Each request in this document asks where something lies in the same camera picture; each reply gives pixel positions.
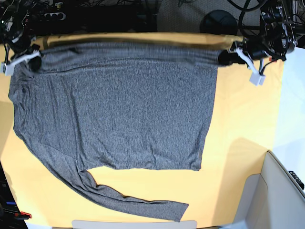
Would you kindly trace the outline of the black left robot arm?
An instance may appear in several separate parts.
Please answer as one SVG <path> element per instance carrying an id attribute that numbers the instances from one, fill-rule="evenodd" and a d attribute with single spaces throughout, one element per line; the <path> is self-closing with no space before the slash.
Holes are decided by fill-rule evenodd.
<path id="1" fill-rule="evenodd" d="M 229 1 L 234 7 L 241 11 L 238 18 L 238 29 L 243 36 L 241 42 L 234 42 L 232 47 L 223 51 L 218 61 L 221 65 L 233 63 L 246 64 L 250 66 L 254 61 L 260 62 L 260 71 L 264 70 L 264 58 L 270 58 L 271 62 L 285 61 L 286 55 L 291 53 L 297 46 L 294 34 L 294 22 L 291 19 L 289 7 L 285 0 L 259 0 L 258 4 L 249 8 L 250 1 L 246 1 L 243 7 L 233 1 Z M 259 26 L 245 26 L 243 19 L 247 12 L 260 11 Z"/>

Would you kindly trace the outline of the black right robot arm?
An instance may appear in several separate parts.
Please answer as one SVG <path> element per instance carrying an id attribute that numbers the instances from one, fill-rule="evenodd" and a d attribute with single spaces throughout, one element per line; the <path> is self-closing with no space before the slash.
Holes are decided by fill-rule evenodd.
<path id="1" fill-rule="evenodd" d="M 40 69 L 40 46 L 32 44 L 33 39 L 25 32 L 19 17 L 11 16 L 0 21 L 0 41 L 5 51 L 4 61 L 0 65 L 2 73 L 13 75 L 15 66 L 22 62 L 26 62 L 33 72 Z"/>

